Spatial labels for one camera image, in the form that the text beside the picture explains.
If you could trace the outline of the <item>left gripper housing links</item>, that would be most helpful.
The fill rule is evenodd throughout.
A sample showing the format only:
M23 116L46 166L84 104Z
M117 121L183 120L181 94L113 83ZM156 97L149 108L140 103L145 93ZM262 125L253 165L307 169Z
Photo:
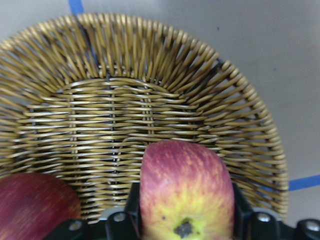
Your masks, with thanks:
M318 240L320 221L303 219L290 227L263 212L235 210L233 240ZM84 220L68 220L44 237L45 240L140 240L140 183L133 182L124 211L89 225Z

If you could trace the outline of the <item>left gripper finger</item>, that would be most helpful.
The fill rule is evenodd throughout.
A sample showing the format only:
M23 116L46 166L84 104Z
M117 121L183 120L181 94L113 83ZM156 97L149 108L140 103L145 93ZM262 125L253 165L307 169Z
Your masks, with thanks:
M253 209L235 182L232 183L232 187L234 192L233 235L247 235Z

